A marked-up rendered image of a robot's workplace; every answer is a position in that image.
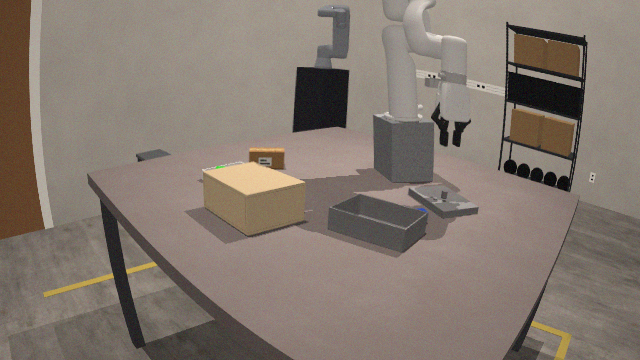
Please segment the brown cardboard box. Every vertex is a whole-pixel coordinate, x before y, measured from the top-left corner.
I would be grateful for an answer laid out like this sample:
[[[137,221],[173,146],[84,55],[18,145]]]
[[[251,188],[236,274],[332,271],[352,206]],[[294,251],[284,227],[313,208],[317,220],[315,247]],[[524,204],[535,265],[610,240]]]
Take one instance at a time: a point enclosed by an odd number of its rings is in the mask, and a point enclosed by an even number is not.
[[[257,162],[271,169],[284,170],[284,148],[250,147],[250,162]]]

